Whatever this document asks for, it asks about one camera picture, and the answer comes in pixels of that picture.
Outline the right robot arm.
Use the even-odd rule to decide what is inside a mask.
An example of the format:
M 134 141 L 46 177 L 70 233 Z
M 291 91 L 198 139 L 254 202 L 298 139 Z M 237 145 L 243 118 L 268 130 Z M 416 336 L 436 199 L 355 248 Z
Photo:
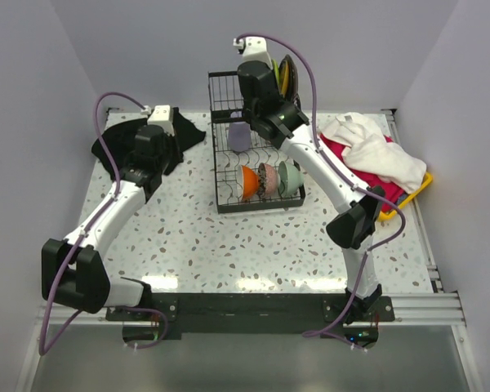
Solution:
M 318 147 L 309 119 L 295 104 L 282 98 L 267 64 L 246 61 L 238 67 L 237 75 L 246 123 L 307 171 L 336 209 L 337 215 L 326 231 L 341 248 L 345 260 L 349 309 L 354 314 L 368 312 L 382 293 L 368 250 L 382 207 L 383 189 L 369 187 L 335 154 Z

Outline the black wire dish rack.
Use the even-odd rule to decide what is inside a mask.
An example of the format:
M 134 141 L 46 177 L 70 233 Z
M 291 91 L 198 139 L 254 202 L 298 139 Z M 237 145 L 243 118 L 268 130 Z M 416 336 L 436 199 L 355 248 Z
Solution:
M 228 135 L 231 124 L 241 120 L 241 108 L 243 107 L 238 76 L 235 71 L 210 72 L 208 74 L 208 95 L 217 211 L 220 214 L 228 214 L 302 206 L 305 201 L 303 186 L 287 198 L 282 198 L 278 192 L 275 192 L 265 199 L 256 194 L 248 200 L 241 199 L 238 191 L 238 174 L 242 166 L 255 172 L 262 163 L 275 168 L 285 161 L 295 167 L 299 165 L 278 152 L 254 131 L 251 133 L 249 149 L 235 152 L 229 147 Z

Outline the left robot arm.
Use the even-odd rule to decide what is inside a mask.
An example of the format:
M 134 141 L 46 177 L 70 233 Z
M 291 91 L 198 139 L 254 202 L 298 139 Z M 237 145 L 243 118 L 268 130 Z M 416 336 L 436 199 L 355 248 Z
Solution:
M 153 196 L 181 159 L 171 123 L 147 122 L 102 202 L 61 240 L 42 247 L 42 297 L 95 314 L 105 307 L 137 306 L 150 293 L 136 279 L 110 279 L 103 258 L 128 220 Z

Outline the red floral plate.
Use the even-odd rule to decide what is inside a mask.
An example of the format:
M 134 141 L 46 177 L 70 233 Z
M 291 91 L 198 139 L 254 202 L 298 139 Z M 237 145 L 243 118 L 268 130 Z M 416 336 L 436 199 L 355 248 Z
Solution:
M 292 62 L 292 102 L 299 100 L 299 74 L 295 61 Z

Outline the yellow patterned plate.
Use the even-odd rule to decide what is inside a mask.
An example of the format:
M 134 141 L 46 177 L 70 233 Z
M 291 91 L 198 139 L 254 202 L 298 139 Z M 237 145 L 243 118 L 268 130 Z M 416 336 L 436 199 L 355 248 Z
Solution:
M 288 84 L 287 57 L 284 57 L 278 66 L 278 81 L 280 94 L 283 98 L 285 98 Z

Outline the celadon green bowl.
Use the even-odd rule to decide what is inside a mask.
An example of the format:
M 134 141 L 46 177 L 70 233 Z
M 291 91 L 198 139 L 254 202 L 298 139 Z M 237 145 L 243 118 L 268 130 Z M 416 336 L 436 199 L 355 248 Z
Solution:
M 283 161 L 278 166 L 278 194 L 282 198 L 293 196 L 304 184 L 301 171 L 291 163 Z

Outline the lavender plastic cup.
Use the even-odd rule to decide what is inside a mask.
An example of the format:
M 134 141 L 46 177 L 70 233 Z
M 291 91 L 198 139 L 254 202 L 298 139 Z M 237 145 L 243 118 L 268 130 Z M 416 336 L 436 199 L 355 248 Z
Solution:
M 252 137 L 249 124 L 242 120 L 242 114 L 237 111 L 230 115 L 232 122 L 229 123 L 227 145 L 235 153 L 243 153 L 251 148 Z

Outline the leaf patterned bowl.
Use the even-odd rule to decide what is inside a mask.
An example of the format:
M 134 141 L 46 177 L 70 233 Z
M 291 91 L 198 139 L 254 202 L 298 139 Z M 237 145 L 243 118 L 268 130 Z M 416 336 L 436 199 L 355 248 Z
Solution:
M 278 195 L 279 175 L 275 167 L 268 163 L 261 163 L 258 167 L 260 199 L 272 198 Z

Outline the lime green plate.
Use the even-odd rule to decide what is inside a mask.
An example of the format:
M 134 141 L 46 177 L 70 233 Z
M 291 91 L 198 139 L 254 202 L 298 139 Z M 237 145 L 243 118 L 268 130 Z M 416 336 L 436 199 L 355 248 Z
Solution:
M 272 64 L 272 67 L 273 67 L 273 73 L 274 73 L 274 77 L 275 77 L 275 82 L 276 82 L 276 86 L 278 88 L 278 92 L 281 91 L 281 87 L 280 87 L 280 81 L 279 81 L 279 70 L 278 70 L 278 63 L 276 61 L 276 59 L 271 59 L 271 64 Z

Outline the white pink bowl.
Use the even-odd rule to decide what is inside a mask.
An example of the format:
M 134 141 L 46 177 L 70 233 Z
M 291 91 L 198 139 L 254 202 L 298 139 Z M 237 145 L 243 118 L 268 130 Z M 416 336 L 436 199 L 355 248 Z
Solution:
M 250 168 L 241 165 L 236 172 L 238 200 L 245 202 L 251 199 L 260 187 L 258 175 Z

